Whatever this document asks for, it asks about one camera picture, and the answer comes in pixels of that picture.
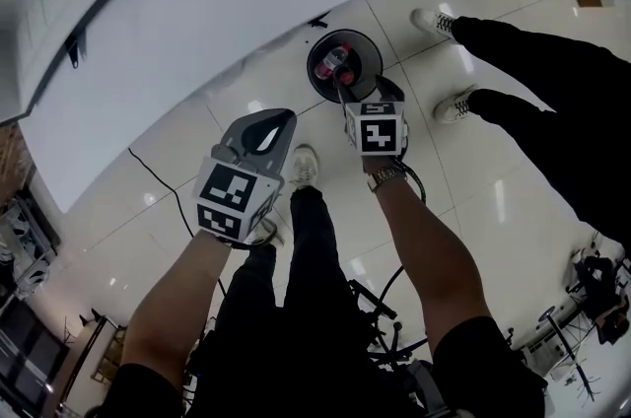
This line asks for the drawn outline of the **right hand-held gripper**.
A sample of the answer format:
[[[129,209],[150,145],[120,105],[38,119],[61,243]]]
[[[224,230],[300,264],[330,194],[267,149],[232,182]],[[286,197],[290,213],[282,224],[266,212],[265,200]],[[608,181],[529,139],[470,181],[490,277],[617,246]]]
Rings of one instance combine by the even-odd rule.
[[[347,85],[336,83],[340,104],[344,106],[345,131],[351,145],[361,156],[401,158],[407,148],[405,94],[389,78],[375,77],[380,102],[356,103]]]

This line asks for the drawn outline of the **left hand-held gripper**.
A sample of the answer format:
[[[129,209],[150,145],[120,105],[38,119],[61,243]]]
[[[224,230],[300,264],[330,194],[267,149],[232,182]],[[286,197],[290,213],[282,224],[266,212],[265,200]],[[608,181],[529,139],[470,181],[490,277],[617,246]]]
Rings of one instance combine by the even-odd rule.
[[[235,120],[202,161],[192,190],[197,225],[231,244],[247,244],[271,211],[284,179],[297,115],[269,108]]]

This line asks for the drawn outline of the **black round bin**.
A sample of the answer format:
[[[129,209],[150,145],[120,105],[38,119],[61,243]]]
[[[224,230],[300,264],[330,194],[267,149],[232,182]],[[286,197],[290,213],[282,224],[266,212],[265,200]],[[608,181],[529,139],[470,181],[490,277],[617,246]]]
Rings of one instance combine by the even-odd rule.
[[[309,52],[307,73],[315,91],[326,100],[337,104],[340,103],[340,99],[333,78],[319,79],[316,75],[316,66],[330,50],[343,43],[350,46],[346,65],[354,74],[349,90],[359,101],[366,99],[376,90],[375,77],[382,75],[384,70],[381,52],[367,35],[351,29],[336,30],[324,35]]]

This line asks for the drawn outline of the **clear plastic bottle red cap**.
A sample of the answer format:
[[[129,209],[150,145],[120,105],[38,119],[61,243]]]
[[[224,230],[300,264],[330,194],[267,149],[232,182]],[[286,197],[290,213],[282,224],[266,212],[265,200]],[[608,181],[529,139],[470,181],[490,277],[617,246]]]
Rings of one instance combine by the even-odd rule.
[[[334,71],[347,60],[350,51],[351,45],[348,42],[344,42],[331,49],[315,67],[315,75],[320,80],[330,78]]]

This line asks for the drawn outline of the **person's right forearm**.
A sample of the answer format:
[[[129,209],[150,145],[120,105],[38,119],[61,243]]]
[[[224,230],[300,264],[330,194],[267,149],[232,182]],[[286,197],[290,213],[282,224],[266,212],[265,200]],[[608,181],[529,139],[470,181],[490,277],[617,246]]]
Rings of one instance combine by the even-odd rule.
[[[395,175],[374,191],[399,260],[420,299],[429,346],[461,323],[490,311],[480,274],[462,241]]]

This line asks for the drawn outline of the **person's left forearm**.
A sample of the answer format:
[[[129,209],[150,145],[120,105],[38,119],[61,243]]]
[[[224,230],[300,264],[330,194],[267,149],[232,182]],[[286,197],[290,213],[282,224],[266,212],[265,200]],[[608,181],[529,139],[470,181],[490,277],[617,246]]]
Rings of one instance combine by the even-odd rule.
[[[230,249],[208,232],[192,238],[134,312],[125,337],[124,365],[142,365],[181,384],[229,255]]]

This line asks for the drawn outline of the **person's white shoe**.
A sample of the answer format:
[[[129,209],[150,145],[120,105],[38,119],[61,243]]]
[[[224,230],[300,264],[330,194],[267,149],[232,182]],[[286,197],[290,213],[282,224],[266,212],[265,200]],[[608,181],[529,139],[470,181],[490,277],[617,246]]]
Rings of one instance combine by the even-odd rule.
[[[247,236],[245,244],[251,246],[272,244],[278,247],[282,247],[284,245],[284,240],[278,233],[278,227],[276,223],[265,217]]]
[[[455,18],[449,14],[423,8],[414,9],[410,14],[410,22],[417,30],[451,40],[455,39],[452,31],[454,21]]]
[[[291,183],[297,188],[317,187],[319,162],[315,150],[307,145],[299,145],[292,156]]]
[[[434,119],[439,123],[448,124],[468,118],[472,114],[469,98],[478,89],[477,85],[471,85],[464,91],[442,100],[433,110]]]

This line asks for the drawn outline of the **metal wristwatch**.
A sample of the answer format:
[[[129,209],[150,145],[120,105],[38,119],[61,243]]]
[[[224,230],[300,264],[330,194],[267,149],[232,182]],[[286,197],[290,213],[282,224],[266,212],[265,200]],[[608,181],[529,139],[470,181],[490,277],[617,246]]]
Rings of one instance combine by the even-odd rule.
[[[397,165],[386,166],[367,173],[367,185],[375,193],[386,182],[395,178],[407,179],[405,170]]]

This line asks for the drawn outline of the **person's left white shoe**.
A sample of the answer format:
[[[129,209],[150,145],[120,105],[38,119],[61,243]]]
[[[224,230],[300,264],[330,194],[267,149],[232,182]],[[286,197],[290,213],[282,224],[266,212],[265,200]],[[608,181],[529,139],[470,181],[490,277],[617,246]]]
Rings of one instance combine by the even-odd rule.
[[[278,227],[276,223],[265,217],[247,236],[245,244],[251,246],[272,244],[278,247],[282,247],[284,245],[284,240],[278,233]]]

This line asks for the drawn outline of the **person's black trousers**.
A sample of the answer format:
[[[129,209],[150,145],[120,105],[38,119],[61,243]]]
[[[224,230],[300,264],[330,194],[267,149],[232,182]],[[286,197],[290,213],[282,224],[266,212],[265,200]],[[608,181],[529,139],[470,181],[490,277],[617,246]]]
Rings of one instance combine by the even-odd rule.
[[[366,354],[365,324],[339,265],[334,228],[321,192],[291,196],[294,252],[284,305],[275,306],[276,249],[253,250],[235,272],[218,312],[216,346],[235,354],[259,343],[311,348],[326,358]]]

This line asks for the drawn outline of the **black mini fridge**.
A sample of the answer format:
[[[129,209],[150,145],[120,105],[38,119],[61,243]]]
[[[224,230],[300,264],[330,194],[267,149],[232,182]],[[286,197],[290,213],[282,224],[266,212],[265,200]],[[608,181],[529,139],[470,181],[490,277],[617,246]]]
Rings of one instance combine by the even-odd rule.
[[[0,123],[20,119],[68,36],[98,0],[0,0]]]

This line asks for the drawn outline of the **metal storage rack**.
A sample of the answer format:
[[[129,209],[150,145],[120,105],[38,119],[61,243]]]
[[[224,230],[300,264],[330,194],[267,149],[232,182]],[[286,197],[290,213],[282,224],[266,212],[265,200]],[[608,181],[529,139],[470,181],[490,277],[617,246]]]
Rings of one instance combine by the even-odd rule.
[[[23,300],[49,277],[57,251],[20,196],[0,210],[0,303]]]

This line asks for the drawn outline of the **black display cabinet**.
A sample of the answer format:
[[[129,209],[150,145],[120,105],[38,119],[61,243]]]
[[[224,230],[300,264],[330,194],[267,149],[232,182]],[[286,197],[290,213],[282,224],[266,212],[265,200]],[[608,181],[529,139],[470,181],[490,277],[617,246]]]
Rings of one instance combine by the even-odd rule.
[[[38,414],[69,348],[24,302],[12,301],[0,315],[0,390]]]

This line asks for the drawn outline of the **black chest mount bracket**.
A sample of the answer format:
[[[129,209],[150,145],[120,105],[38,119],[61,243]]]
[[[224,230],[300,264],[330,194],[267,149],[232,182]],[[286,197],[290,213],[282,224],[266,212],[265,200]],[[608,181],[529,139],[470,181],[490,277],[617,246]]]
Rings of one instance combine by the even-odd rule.
[[[386,305],[385,298],[390,288],[397,280],[397,278],[403,273],[404,269],[400,266],[393,275],[387,281],[381,294],[376,296],[368,288],[362,285],[359,281],[351,279],[348,281],[348,285],[352,291],[353,297],[356,301],[365,299],[369,304],[373,306],[370,311],[361,311],[363,318],[368,323],[368,331],[370,333],[371,346],[381,347],[381,351],[369,351],[369,357],[378,366],[390,366],[394,371],[398,367],[399,362],[408,362],[411,359],[413,352],[420,347],[428,344],[427,338],[422,338],[416,342],[413,342],[403,348],[399,348],[400,332],[402,331],[403,324],[397,320],[398,313]],[[385,333],[380,328],[380,319],[385,317],[392,321],[393,335],[390,345],[386,345]]]

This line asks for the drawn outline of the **wooden box with frame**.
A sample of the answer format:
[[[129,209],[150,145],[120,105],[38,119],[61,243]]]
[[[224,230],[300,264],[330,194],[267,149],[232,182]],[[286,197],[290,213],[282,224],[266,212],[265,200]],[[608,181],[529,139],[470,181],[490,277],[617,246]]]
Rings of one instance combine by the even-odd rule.
[[[67,335],[72,361],[69,381],[90,378],[96,383],[110,384],[120,366],[127,326],[115,322],[104,313],[91,309],[88,317],[79,315],[81,329]]]

